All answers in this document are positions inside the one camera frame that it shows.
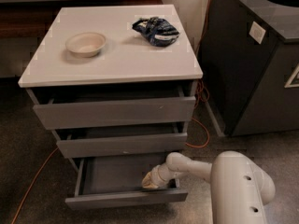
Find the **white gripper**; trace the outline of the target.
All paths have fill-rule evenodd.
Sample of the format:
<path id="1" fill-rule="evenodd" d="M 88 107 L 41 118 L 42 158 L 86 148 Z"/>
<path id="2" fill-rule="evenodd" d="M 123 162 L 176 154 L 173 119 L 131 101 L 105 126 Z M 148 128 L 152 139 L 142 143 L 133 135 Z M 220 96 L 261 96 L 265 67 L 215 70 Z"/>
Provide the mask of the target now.
<path id="1" fill-rule="evenodd" d="M 166 164 L 157 165 L 142 179 L 143 189 L 158 189 L 169 183 L 175 177 Z"/>

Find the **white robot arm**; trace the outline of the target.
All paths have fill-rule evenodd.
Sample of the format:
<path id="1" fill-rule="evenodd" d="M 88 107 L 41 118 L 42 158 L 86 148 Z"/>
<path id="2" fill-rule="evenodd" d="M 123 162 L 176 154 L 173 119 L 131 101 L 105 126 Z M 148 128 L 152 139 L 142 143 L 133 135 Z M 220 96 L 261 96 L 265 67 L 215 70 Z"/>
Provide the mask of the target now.
<path id="1" fill-rule="evenodd" d="M 159 189 L 185 175 L 210 184 L 213 224 L 268 224 L 263 207 L 274 200 L 276 187 L 271 176 L 245 155 L 225 151 L 208 163 L 172 152 L 145 175 L 142 187 Z"/>

